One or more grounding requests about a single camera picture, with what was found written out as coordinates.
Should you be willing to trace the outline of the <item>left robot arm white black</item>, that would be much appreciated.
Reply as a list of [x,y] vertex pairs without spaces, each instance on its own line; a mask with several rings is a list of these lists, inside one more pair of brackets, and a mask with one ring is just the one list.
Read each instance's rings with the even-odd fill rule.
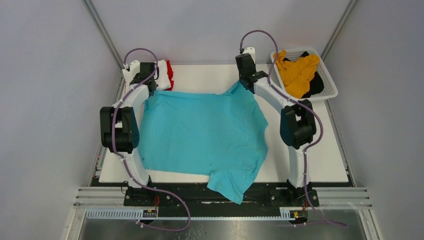
[[155,77],[159,74],[158,64],[154,62],[133,61],[123,69],[129,85],[125,95],[111,106],[99,111],[100,140],[121,162],[126,171],[126,182],[132,188],[139,188],[136,199],[144,206],[152,204],[155,192],[146,187],[150,176],[143,166],[137,150],[140,141],[139,127],[143,113],[141,106],[153,96],[157,85]]

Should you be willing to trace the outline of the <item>teal t shirt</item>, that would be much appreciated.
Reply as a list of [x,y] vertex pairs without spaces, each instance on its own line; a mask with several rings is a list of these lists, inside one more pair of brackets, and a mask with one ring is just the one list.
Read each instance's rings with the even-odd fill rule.
[[161,90],[145,102],[137,150],[145,169],[208,176],[240,204],[266,159],[267,126],[239,82],[221,94]]

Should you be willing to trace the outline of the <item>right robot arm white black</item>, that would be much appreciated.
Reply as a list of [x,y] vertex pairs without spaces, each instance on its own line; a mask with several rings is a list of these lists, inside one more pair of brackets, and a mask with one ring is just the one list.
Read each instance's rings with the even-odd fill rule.
[[303,189],[310,182],[305,164],[304,150],[317,133],[314,115],[309,111],[308,100],[295,102],[273,85],[269,75],[258,71],[252,53],[242,50],[235,57],[239,82],[252,94],[260,96],[280,114],[279,134],[289,151],[288,182],[293,187],[287,191],[287,201],[293,206],[301,205],[307,194]]

